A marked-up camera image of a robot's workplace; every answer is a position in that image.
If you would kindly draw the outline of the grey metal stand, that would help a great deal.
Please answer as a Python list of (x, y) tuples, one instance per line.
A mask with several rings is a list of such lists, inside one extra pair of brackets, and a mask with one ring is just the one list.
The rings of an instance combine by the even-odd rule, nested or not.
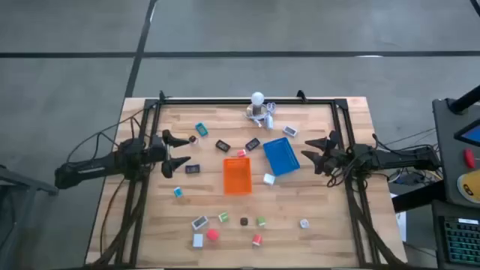
[(13, 223), (0, 244), (0, 270), (7, 270), (14, 261), (14, 252), (17, 249), (20, 233), (31, 214), (36, 193), (44, 191), (50, 196), (56, 196), (59, 193), (59, 189), (46, 182), (10, 171), (3, 165), (0, 165), (0, 182), (6, 182), (6, 184), (0, 184), (0, 197), (6, 197), (10, 189), (24, 193), (23, 201), (19, 208), (15, 208), (13, 203), (10, 204), (14, 216), (12, 219)]

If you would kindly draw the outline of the white paper sheet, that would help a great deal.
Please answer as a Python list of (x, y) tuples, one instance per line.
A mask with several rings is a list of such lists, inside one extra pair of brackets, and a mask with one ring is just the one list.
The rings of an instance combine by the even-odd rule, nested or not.
[(407, 241), (407, 213), (405, 211), (396, 214), (397, 226), (400, 230), (400, 237), (403, 242)]

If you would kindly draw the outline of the black pole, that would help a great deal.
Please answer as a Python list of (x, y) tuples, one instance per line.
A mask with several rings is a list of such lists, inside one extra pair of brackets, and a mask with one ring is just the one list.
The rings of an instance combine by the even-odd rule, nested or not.
[(458, 99), (448, 99), (447, 105), (452, 113), (462, 115), (469, 107), (478, 102), (480, 102), (480, 85), (477, 85)]

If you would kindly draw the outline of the blue tablet screen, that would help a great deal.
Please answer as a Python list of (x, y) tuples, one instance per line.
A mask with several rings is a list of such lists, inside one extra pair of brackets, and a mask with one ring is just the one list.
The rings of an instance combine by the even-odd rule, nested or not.
[(454, 138), (463, 143), (480, 147), (480, 118), (457, 131)]

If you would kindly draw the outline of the blue plastic basket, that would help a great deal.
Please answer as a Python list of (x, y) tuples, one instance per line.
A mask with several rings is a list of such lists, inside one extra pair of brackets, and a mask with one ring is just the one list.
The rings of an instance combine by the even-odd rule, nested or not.
[(295, 152), (286, 137), (266, 142), (262, 147), (275, 176), (282, 176), (300, 168)]

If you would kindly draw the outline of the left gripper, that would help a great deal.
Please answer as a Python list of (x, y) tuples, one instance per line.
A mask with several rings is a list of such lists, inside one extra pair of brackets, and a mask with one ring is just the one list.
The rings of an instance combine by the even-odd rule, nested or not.
[(161, 162), (161, 172), (163, 176), (167, 179), (173, 177), (173, 170), (178, 169), (182, 164), (185, 164), (191, 159), (191, 157), (171, 157), (169, 144), (173, 148), (180, 146), (185, 146), (191, 142), (188, 139), (179, 139), (171, 137), (169, 130), (163, 130), (162, 134), (159, 136), (156, 133), (151, 136), (151, 143), (149, 146), (149, 155), (154, 162)]

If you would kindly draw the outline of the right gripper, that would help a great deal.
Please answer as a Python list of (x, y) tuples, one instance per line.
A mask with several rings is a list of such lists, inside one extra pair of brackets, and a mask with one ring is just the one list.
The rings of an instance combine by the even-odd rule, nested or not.
[(304, 142), (306, 145), (322, 151), (321, 155), (314, 151), (301, 151), (315, 165), (316, 174), (324, 173), (326, 176), (330, 176), (335, 169), (346, 166), (352, 160), (353, 156), (351, 154), (337, 148), (340, 138), (341, 135), (336, 130), (333, 130), (326, 137)]

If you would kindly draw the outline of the backlit keyboard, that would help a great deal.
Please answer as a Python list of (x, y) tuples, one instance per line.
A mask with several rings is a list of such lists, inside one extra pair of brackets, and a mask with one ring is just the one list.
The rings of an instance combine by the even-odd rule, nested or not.
[(480, 220), (442, 217), (441, 221), (447, 261), (480, 267)]

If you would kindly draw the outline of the orange plastic basket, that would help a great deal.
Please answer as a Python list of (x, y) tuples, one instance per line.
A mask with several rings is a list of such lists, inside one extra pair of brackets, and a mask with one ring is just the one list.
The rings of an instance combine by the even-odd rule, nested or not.
[(247, 195), (252, 192), (249, 157), (229, 157), (223, 160), (223, 192), (225, 195)]

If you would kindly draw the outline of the black cart bar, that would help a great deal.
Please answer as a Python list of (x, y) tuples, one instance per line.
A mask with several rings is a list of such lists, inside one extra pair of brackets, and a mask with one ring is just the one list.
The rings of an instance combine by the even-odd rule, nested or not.
[(429, 205), (434, 200), (446, 200), (444, 181), (437, 181), (433, 184), (429, 184), (428, 186), (397, 195), (392, 199), (392, 203), (394, 206), (394, 211), (398, 213)]

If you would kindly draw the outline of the black aluminium table frame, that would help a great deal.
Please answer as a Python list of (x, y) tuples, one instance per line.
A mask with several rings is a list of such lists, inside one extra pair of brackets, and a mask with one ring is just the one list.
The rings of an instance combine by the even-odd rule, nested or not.
[[(252, 192), (246, 196), (227, 196), (223, 191), (223, 161), (226, 154), (215, 147), (224, 140), (236, 153), (258, 138), (265, 142), (282, 137), (282, 129), (291, 125), (298, 131), (290, 140), (295, 153), (305, 149), (305, 141), (327, 135), (335, 126), (331, 109), (314, 99), (307, 103), (280, 102), (274, 116), (274, 130), (258, 128), (245, 118), (248, 101), (235, 99), (223, 105), (200, 100), (196, 105), (180, 103), (165, 106), (160, 112), (160, 126), (177, 137), (194, 132), (202, 122), (208, 136), (196, 145), (174, 150), (174, 155), (188, 155), (201, 171), (187, 175), (183, 169), (165, 179), (155, 170), (150, 180), (147, 203), (139, 241), (136, 264), (139, 267), (332, 267), (357, 266), (349, 205), (344, 186), (327, 187), (327, 178), (314, 174), (312, 163), (298, 157), (300, 168), (279, 177), (272, 186), (263, 183), (271, 168), (264, 151), (249, 153)], [(174, 189), (180, 187), (183, 197)], [(227, 212), (229, 220), (218, 215)], [(208, 223), (198, 230), (192, 221), (206, 216)], [(265, 218), (265, 226), (257, 218)], [(247, 218), (242, 226), (240, 218)], [(307, 219), (303, 229), (300, 220)], [(206, 237), (216, 229), (217, 241)], [(203, 234), (203, 247), (193, 248), (194, 234)], [(256, 234), (262, 245), (252, 244)]]

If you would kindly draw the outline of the red stop button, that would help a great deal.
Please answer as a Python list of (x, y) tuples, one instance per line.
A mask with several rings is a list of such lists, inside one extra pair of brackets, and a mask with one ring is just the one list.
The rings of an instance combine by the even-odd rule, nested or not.
[(470, 169), (476, 168), (476, 158), (473, 154), (473, 151), (470, 148), (466, 148), (463, 150), (463, 159), (468, 168)]

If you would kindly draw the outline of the yellow round controller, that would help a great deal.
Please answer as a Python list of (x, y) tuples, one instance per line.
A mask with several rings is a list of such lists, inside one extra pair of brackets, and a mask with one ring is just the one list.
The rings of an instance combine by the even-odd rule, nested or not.
[(457, 188), (466, 200), (480, 204), (480, 169), (459, 176)]

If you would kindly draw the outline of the grey console cart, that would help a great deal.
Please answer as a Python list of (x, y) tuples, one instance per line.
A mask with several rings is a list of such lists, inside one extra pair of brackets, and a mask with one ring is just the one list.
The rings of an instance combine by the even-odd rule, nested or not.
[[(462, 115), (451, 112), (447, 100), (433, 102), (433, 114), (436, 124), (436, 136), (439, 143), (439, 156), (442, 161), (442, 174), (445, 185), (445, 201), (432, 202), (434, 230), (437, 245), (437, 263), (442, 270), (480, 270), (475, 265), (463, 265), (448, 262), (442, 237), (442, 217), (467, 218), (480, 220), (480, 204), (465, 199), (457, 186), (458, 177), (464, 173), (480, 170), (480, 147), (458, 141), (454, 135), (468, 124), (480, 119), (480, 103), (473, 104)], [(464, 162), (464, 149), (471, 149), (475, 156), (475, 169)]]

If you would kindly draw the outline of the brass lamp base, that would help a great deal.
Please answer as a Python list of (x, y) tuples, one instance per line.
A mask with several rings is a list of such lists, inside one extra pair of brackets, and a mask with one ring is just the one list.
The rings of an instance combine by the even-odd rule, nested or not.
[(252, 119), (264, 119), (268, 112), (269, 111), (265, 104), (256, 105), (251, 103), (247, 107), (246, 116)]

